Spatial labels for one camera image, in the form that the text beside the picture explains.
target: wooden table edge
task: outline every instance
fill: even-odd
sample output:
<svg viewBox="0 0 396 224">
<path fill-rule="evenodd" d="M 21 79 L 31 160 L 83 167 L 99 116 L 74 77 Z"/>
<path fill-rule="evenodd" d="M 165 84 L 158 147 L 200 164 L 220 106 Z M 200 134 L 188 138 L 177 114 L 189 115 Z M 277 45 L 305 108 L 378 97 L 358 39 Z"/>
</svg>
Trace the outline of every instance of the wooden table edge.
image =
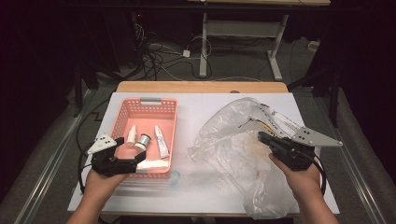
<svg viewBox="0 0 396 224">
<path fill-rule="evenodd" d="M 117 92 L 281 93 L 283 82 L 122 81 Z"/>
</svg>

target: black cable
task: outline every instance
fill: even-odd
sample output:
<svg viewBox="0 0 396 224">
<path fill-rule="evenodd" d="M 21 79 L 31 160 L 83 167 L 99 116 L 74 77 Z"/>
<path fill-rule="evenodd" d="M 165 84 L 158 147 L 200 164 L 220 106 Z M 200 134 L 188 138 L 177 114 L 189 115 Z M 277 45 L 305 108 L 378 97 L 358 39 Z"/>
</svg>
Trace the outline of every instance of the black cable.
<svg viewBox="0 0 396 224">
<path fill-rule="evenodd" d="M 175 58 L 175 59 L 173 59 L 171 61 L 167 61 L 167 62 L 163 62 L 163 63 L 172 63 L 172 62 L 175 62 L 175 61 L 180 60 L 180 59 L 186 59 L 186 58 L 185 57 L 179 57 L 179 58 Z"/>
<path fill-rule="evenodd" d="M 191 73 L 192 73 L 192 76 L 193 76 L 193 77 L 197 77 L 197 76 L 194 74 L 194 68 L 193 68 L 193 65 L 192 65 L 192 63 L 190 63 L 190 62 L 185 62 L 185 61 L 182 61 L 182 62 L 173 63 L 173 64 L 171 64 L 171 65 L 169 65 L 169 66 L 165 67 L 164 69 L 168 69 L 168 68 L 170 68 L 170 67 L 173 67 L 173 66 L 175 66 L 175 65 L 177 65 L 177 64 L 180 64 L 180 63 L 187 63 L 187 64 L 189 64 L 189 65 L 190 65 L 190 67 L 191 67 Z"/>
<path fill-rule="evenodd" d="M 148 66 L 146 65 L 146 63 L 144 63 L 143 70 L 145 75 L 139 79 L 148 80 L 154 77 L 155 80 L 157 80 L 158 79 L 157 75 L 159 72 L 159 70 L 157 70 L 158 68 L 157 65 L 161 67 L 161 63 L 163 62 L 163 57 L 159 54 L 150 52 L 150 49 L 145 50 L 145 57 L 147 58 L 147 62 L 151 62 L 151 66 Z"/>
<path fill-rule="evenodd" d="M 88 167 L 89 165 L 86 165 L 84 167 L 81 167 L 82 164 L 82 157 L 86 155 L 86 152 L 88 151 L 88 149 L 90 149 L 90 147 L 93 145 L 93 143 L 89 143 L 87 146 L 84 147 L 84 149 L 79 153 L 79 157 L 78 157 L 78 183 L 79 183 L 79 188 L 81 189 L 81 193 L 84 193 L 84 184 L 82 183 L 82 176 L 81 173 L 84 170 L 84 168 Z"/>
<path fill-rule="evenodd" d="M 107 98 L 102 103 L 97 105 L 87 116 L 85 116 L 85 118 L 82 120 L 82 122 L 78 125 L 77 130 L 76 130 L 76 143 L 77 143 L 78 150 L 80 152 L 83 152 L 83 150 L 81 148 L 81 144 L 79 143 L 79 140 L 78 140 L 78 134 L 81 129 L 81 126 L 84 124 L 84 122 L 87 120 L 87 118 L 93 113 L 93 111 L 95 111 L 97 108 L 99 108 L 99 106 L 103 105 L 104 103 L 108 102 L 109 100 L 110 100 L 110 98 Z"/>
<path fill-rule="evenodd" d="M 325 172 L 324 167 L 323 167 L 323 163 L 321 162 L 320 158 L 319 158 L 318 156 L 315 156 L 315 158 L 318 159 L 318 161 L 320 162 L 320 164 L 322 164 L 321 166 L 318 164 L 317 161 L 315 161 L 315 158 L 312 159 L 312 158 L 311 158 L 310 156 L 308 156 L 307 154 L 305 154 L 305 153 L 303 153 L 303 152 L 301 152 L 301 151 L 298 151 L 298 150 L 296 150 L 295 152 L 298 153 L 298 154 L 300 154 L 300 155 L 302 155 L 302 156 L 304 156 L 305 158 L 309 159 L 310 161 L 312 161 L 312 163 L 314 163 L 314 165 L 318 168 L 318 170 L 319 170 L 319 172 L 320 172 L 320 174 L 321 174 L 321 176 L 322 176 L 322 183 L 321 183 L 320 190 L 321 190 L 322 194 L 324 195 L 324 193 L 326 192 L 327 176 L 326 176 L 326 172 Z"/>
<path fill-rule="evenodd" d="M 155 57 L 155 61 L 157 62 L 157 64 L 163 64 L 163 56 L 159 53 L 156 52 L 151 52 Z"/>
<path fill-rule="evenodd" d="M 160 53 L 164 53 L 164 54 L 180 55 L 179 52 L 166 52 L 166 51 L 160 51 L 160 50 L 155 50 L 155 52 L 160 52 Z"/>
</svg>

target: black device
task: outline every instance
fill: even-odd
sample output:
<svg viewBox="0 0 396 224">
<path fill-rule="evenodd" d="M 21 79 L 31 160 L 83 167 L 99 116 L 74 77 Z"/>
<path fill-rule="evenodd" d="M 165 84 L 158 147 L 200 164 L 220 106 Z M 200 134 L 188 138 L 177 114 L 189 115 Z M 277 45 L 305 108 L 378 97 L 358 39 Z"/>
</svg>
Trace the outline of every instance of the black device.
<svg viewBox="0 0 396 224">
<path fill-rule="evenodd" d="M 316 157 L 315 148 L 291 141 L 289 138 L 278 138 L 265 132 L 259 132 L 259 141 L 267 145 L 273 154 L 292 171 L 308 169 Z"/>
<path fill-rule="evenodd" d="M 116 148 L 124 144 L 124 138 L 115 140 L 114 147 L 97 151 L 92 154 L 92 169 L 100 175 L 113 176 L 136 173 L 137 164 L 146 159 L 146 151 L 137 154 L 134 159 L 118 159 L 114 156 Z"/>
</svg>

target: white desk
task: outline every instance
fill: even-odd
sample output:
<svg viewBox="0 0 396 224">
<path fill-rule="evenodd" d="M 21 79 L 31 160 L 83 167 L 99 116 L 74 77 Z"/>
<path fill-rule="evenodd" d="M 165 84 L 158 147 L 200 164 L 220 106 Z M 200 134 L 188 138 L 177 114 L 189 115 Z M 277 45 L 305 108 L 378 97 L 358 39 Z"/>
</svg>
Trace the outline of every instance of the white desk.
<svg viewBox="0 0 396 224">
<path fill-rule="evenodd" d="M 303 124 L 291 93 L 139 93 L 113 94 L 97 135 L 111 131 L 120 102 L 125 97 L 171 97 L 178 99 L 171 177 L 169 179 L 132 179 L 121 183 L 107 201 L 104 214 L 150 216 L 212 216 L 246 217 L 242 195 L 230 188 L 220 192 L 216 171 L 209 165 L 194 163 L 187 153 L 198 131 L 219 109 L 233 100 L 254 97 L 290 119 Z M 83 173 L 85 180 L 89 168 Z M 73 194 L 68 211 L 75 211 L 81 194 L 79 186 Z M 338 214 L 339 210 L 327 186 L 326 203 Z M 295 204 L 289 215 L 299 214 Z"/>
<path fill-rule="evenodd" d="M 205 4 L 210 3 L 237 3 L 237 4 L 265 4 L 283 6 L 303 6 L 319 7 L 328 6 L 330 0 L 205 0 Z M 283 15 L 280 22 L 262 21 L 212 21 L 207 18 L 207 13 L 203 17 L 202 31 L 202 54 L 200 61 L 200 77 L 206 77 L 207 66 L 207 36 L 208 35 L 232 35 L 232 36 L 253 36 L 253 37 L 274 37 L 275 42 L 271 50 L 267 51 L 269 64 L 271 65 L 275 80 L 281 81 L 282 75 L 276 61 L 277 50 L 282 40 L 289 15 Z"/>
</svg>

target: gray carpet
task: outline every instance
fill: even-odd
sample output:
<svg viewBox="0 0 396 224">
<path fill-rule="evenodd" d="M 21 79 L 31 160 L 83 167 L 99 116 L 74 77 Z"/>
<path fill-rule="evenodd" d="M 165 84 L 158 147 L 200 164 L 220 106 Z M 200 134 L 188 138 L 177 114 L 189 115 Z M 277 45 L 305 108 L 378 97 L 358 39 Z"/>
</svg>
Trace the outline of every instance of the gray carpet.
<svg viewBox="0 0 396 224">
<path fill-rule="evenodd" d="M 264 40 L 256 47 L 236 49 L 226 56 L 215 55 L 215 53 L 224 53 L 226 50 L 214 51 L 213 55 L 209 57 L 213 73 L 210 80 L 235 77 L 222 81 L 252 81 L 252 78 L 261 81 L 274 81 L 264 52 L 271 48 L 271 44 L 270 40 Z M 286 84 L 304 76 L 314 56 L 314 53 L 306 49 L 307 44 L 308 41 L 305 39 L 295 43 L 281 44 L 276 58 Z M 178 52 L 183 50 L 182 47 L 172 45 L 172 43 L 166 43 L 166 45 Z M 163 57 L 169 61 L 176 56 L 164 54 Z M 189 60 L 189 62 L 193 64 L 194 73 L 198 74 L 198 62 L 196 60 Z M 174 65 L 167 68 L 166 71 L 162 70 L 158 74 L 158 80 L 175 80 L 175 78 L 197 80 L 191 75 L 191 66 L 187 63 Z M 98 119 L 95 114 L 89 112 L 108 98 L 117 87 L 117 82 L 109 80 L 106 76 L 99 75 L 99 78 L 100 88 L 97 91 L 88 91 L 84 109 L 78 118 L 82 119 L 89 115 L 78 134 L 82 146 L 90 143 L 96 136 L 100 118 L 106 111 L 106 104 L 95 110 L 99 112 Z M 321 151 L 321 158 L 340 208 L 339 221 L 341 223 L 364 224 L 391 223 L 392 220 L 395 220 L 395 186 L 362 134 L 359 123 L 349 110 L 347 99 L 342 90 L 340 90 L 339 97 L 337 113 L 339 127 L 337 129 L 332 127 L 327 117 L 327 98 L 314 98 L 309 88 L 298 88 L 293 93 L 306 126 L 329 136 L 341 136 L 346 144 L 347 150 L 343 147 L 323 148 Z M 46 170 L 46 165 L 53 159 L 59 145 L 64 143 L 63 139 L 67 136 L 69 127 L 76 121 L 73 118 L 76 109 L 73 101 L 71 93 L 70 106 L 49 127 L 14 186 L 1 203 L 0 223 L 14 223 L 17 217 L 21 217 L 21 210 L 43 171 Z M 79 151 L 75 137 L 76 132 L 72 132 L 70 140 L 64 143 L 64 154 L 59 156 L 56 175 L 46 185 L 48 189 L 43 192 L 42 201 L 33 199 L 37 204 L 36 210 L 26 209 L 24 217 L 29 217 L 26 223 L 65 223 L 69 218 L 70 214 L 66 208 L 70 202 L 73 188 L 78 182 Z M 104 217 L 107 221 L 115 218 L 113 216 Z M 294 223 L 300 223 L 300 219 L 295 218 Z"/>
</svg>

